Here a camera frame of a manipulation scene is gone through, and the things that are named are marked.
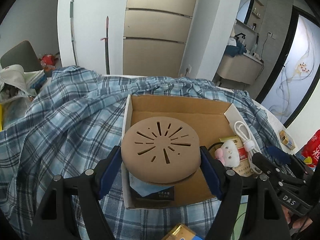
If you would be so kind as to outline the right hand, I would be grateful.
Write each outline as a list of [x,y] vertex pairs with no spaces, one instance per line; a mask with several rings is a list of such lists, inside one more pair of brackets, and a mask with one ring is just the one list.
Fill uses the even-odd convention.
[[[281,206],[285,219],[287,221],[287,224],[291,223],[291,217],[293,215],[293,213],[285,206]],[[293,229],[300,229],[300,230],[305,230],[308,226],[310,226],[312,224],[312,220],[311,218],[309,218],[308,216],[304,216],[304,217],[300,217],[299,219],[297,219],[296,221],[294,221],[292,228]]]

